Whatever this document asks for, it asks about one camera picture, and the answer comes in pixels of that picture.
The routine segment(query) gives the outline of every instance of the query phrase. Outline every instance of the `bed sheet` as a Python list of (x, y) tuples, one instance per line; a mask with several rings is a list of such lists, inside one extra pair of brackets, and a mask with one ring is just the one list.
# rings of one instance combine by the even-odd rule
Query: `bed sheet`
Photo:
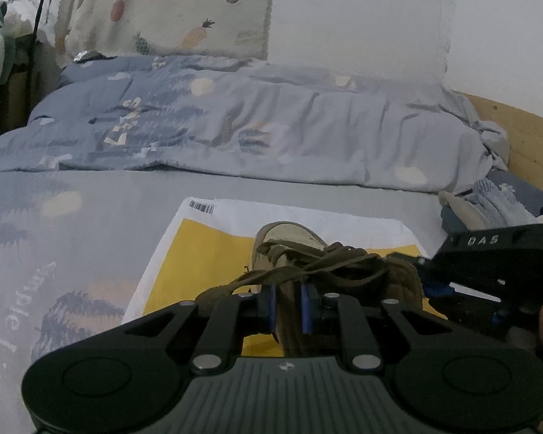
[(397, 218), (429, 254), (436, 196), (191, 172), (0, 173), (0, 432), (32, 432), (20, 383), (32, 361), (120, 324), (184, 198), (230, 198)]

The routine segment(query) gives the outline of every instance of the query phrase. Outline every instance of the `black cable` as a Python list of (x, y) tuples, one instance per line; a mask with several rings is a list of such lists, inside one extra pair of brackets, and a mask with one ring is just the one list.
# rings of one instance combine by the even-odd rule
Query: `black cable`
[(36, 19), (34, 20), (34, 31), (32, 32), (32, 39), (30, 40), (30, 47), (28, 49), (28, 69), (26, 70), (26, 122), (30, 117), (30, 94), (32, 92), (32, 70), (34, 69), (34, 52), (36, 48), (36, 39), (38, 37), (38, 26), (41, 23), (42, 6), (44, 6), (45, 0), (41, 0), (38, 4), (38, 10), (36, 11)]

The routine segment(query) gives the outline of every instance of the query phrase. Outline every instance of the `silver screw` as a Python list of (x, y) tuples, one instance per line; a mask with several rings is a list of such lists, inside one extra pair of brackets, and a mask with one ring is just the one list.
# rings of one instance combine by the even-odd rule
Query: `silver screw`
[(201, 354), (193, 359), (193, 365), (200, 370), (216, 369), (221, 365), (221, 358), (215, 354)]
[(373, 370), (380, 367), (382, 361), (372, 354), (360, 354), (352, 359), (352, 365), (361, 370)]

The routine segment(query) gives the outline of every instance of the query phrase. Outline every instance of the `barcode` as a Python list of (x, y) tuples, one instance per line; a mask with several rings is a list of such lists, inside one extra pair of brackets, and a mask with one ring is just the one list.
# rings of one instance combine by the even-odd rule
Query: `barcode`
[(215, 207), (215, 204), (202, 204), (202, 203), (196, 203), (195, 201), (191, 201), (189, 203), (189, 207), (193, 207), (194, 209), (200, 210), (205, 213), (210, 213), (213, 215), (213, 208)]

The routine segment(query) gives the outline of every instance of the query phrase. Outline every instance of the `bedding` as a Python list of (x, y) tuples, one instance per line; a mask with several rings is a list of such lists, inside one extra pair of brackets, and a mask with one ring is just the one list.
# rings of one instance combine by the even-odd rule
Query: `bedding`
[(32, 361), (120, 324), (182, 201), (229, 198), (396, 218), (429, 255), (445, 238), (432, 194), (184, 171), (0, 173), (0, 433), (33, 432)]
[(413, 191), (506, 169), (508, 141), (439, 84), (210, 56), (68, 66), (0, 171), (146, 169)]

